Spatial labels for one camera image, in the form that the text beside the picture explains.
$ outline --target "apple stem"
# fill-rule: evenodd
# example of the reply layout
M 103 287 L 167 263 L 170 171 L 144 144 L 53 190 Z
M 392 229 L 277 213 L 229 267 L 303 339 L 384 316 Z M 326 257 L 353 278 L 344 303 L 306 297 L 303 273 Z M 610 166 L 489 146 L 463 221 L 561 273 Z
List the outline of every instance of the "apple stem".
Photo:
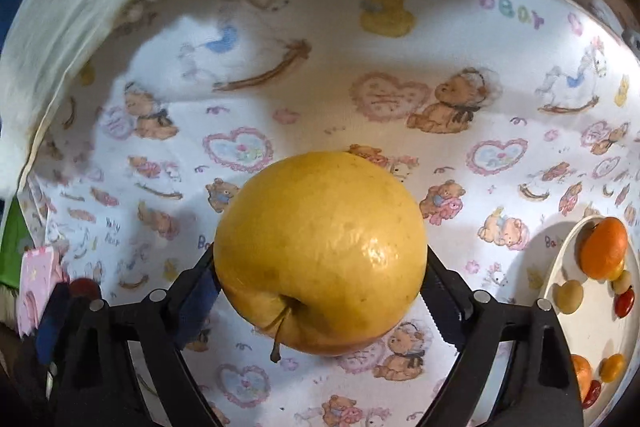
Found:
M 287 318 L 287 315 L 289 315 L 290 312 L 291 312 L 291 306 L 287 306 L 286 308 L 284 308 L 284 310 L 280 314 L 280 324 L 278 325 L 278 330 L 276 331 L 275 338 L 273 339 L 273 349 L 271 349 L 271 355 L 269 357 L 271 359 L 271 362 L 273 363 L 278 363 L 282 359 L 282 357 L 280 356 L 280 341 L 279 341 L 280 328 L 284 323 L 284 319 Z
M 269 358 L 271 359 L 271 362 L 273 362 L 273 363 L 278 363 L 282 359 L 282 357 L 280 356 L 280 343 L 279 342 L 274 342 L 273 343 L 273 349 L 271 349 L 271 356 Z

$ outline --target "pink box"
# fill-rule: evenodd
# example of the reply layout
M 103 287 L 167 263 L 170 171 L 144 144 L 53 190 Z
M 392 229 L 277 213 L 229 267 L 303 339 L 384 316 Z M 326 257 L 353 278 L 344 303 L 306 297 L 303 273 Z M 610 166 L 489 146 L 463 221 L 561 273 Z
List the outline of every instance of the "pink box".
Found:
M 53 288 L 59 282 L 68 281 L 55 248 L 36 248 L 22 256 L 20 294 L 16 304 L 20 336 L 30 334 L 38 327 Z

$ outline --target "white plate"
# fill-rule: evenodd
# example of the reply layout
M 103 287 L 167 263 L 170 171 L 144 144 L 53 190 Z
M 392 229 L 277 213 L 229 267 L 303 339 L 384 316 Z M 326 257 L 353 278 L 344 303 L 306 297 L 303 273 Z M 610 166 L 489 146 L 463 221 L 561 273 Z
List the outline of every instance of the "white plate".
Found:
M 624 355 L 628 367 L 640 330 L 639 305 L 634 305 L 624 319 L 617 318 L 613 311 L 614 292 L 610 283 L 589 279 L 578 266 L 576 242 L 584 237 L 580 235 L 580 232 L 583 229 L 584 232 L 587 232 L 588 228 L 597 225 L 603 219 L 602 216 L 590 216 L 575 225 L 564 240 L 540 293 L 541 297 L 549 299 L 553 303 L 562 331 L 564 331 L 564 336 L 569 344 L 569 350 L 573 354 L 581 355 L 589 360 L 593 368 L 593 376 L 598 380 L 600 379 L 598 373 L 600 362 L 615 353 Z M 632 285 L 637 291 L 640 288 L 640 270 L 630 243 L 626 248 L 625 269 L 631 272 Z M 554 287 L 569 279 L 575 279 L 582 283 L 584 299 L 575 313 L 564 315 L 556 307 Z M 602 384 L 602 393 L 599 399 L 591 408 L 584 411 L 585 426 L 591 425 L 598 419 L 614 398 L 623 377 L 620 375 L 614 382 Z

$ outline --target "metal screw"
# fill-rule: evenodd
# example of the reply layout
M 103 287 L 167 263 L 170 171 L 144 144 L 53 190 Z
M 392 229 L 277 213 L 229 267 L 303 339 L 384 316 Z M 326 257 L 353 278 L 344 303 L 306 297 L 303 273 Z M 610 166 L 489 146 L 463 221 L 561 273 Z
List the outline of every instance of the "metal screw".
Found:
M 547 299 L 538 299 L 536 301 L 536 304 L 538 305 L 538 308 L 540 308 L 543 312 L 548 312 L 551 310 L 551 302 L 549 302 Z
M 491 295 L 484 290 L 477 290 L 474 292 L 474 299 L 482 304 L 487 304 L 491 300 Z
M 89 309 L 92 312 L 99 312 L 104 307 L 104 301 L 102 299 L 95 299 L 89 304 Z
M 153 290 L 149 293 L 149 300 L 151 302 L 160 302 L 166 296 L 166 291 L 162 289 Z

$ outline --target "small fruit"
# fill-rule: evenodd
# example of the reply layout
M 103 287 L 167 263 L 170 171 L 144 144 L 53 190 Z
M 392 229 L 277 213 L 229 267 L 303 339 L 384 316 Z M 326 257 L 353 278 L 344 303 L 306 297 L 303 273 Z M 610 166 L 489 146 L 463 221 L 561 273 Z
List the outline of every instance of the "small fruit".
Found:
M 631 308 L 634 307 L 635 301 L 636 293 L 634 292 L 634 289 L 632 287 L 622 295 L 618 295 L 616 297 L 616 303 L 614 305 L 614 311 L 616 312 L 616 315 L 619 318 L 624 319 L 631 311 Z
M 593 371 L 589 360 L 580 355 L 571 355 L 571 361 L 574 363 L 575 376 L 578 379 L 578 387 L 580 388 L 580 401 L 584 399 L 589 392 L 591 380 L 593 379 Z
M 582 304 L 584 290 L 576 280 L 570 280 L 556 288 L 556 306 L 565 315 L 571 315 Z
M 591 386 L 589 387 L 589 392 L 582 403 L 582 408 L 588 409 L 596 403 L 596 400 L 600 396 L 600 391 L 602 391 L 602 384 L 597 380 L 591 380 Z
M 620 277 L 613 281 L 613 291 L 616 295 L 622 295 L 629 288 L 631 288 L 631 273 L 627 270 L 623 270 Z
M 580 248 L 580 268 L 588 277 L 606 279 L 624 261 L 628 238 L 617 217 L 605 217 Z
M 620 264 L 616 266 L 616 269 L 613 270 L 611 273 L 609 273 L 609 275 L 607 275 L 607 281 L 616 280 L 618 277 L 620 277 L 624 269 L 625 269 L 625 260 L 623 259 L 622 261 L 620 261 Z
M 69 283 L 69 293 L 72 297 L 89 297 L 92 301 L 102 297 L 98 283 L 87 277 L 72 280 Z
M 620 353 L 611 355 L 608 359 L 602 361 L 600 368 L 600 378 L 604 383 L 611 383 L 622 374 L 625 368 L 625 357 Z

